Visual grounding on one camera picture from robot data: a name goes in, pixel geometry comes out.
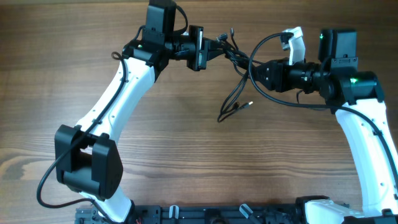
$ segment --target robotic hand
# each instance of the robotic hand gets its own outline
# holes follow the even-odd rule
[[[177,10],[184,16],[186,24],[180,30],[174,30]],[[181,7],[171,0],[150,0],[146,24],[124,46],[121,55],[113,53],[113,58],[121,62],[103,96],[74,128],[62,125],[55,134],[56,160],[37,189],[37,200],[41,205],[62,208],[91,202],[94,207],[77,210],[76,223],[395,223],[398,156],[387,125],[384,94],[377,76],[373,72],[358,72],[354,30],[322,30],[318,57],[321,64],[317,64],[305,61],[303,34],[299,27],[266,37],[250,57],[239,50],[232,29],[233,45],[227,41],[226,34],[211,40],[204,38],[203,27],[189,26],[186,32],[187,29],[187,16]],[[142,39],[137,40],[140,31]],[[253,60],[258,48],[274,37],[280,38],[284,50],[290,50],[290,57],[266,63]],[[135,206],[123,194],[119,186],[123,165],[117,143],[139,99],[155,83],[170,59],[186,60],[188,68],[200,71],[206,69],[207,61],[220,55],[232,61],[242,80],[223,103],[219,122],[250,105],[236,103],[249,78],[260,94],[276,103],[330,109],[336,114],[358,171],[363,193],[362,212],[336,205],[325,196],[298,198],[296,204],[252,208],[246,204],[240,207],[179,208],[174,205],[161,208]],[[238,67],[246,72],[241,73]],[[281,101],[261,90],[258,83],[277,92],[294,88],[306,94],[318,91],[326,104]],[[82,151],[87,147],[93,148],[92,155]],[[43,202],[42,187],[54,168],[61,184],[85,198],[61,205]]]

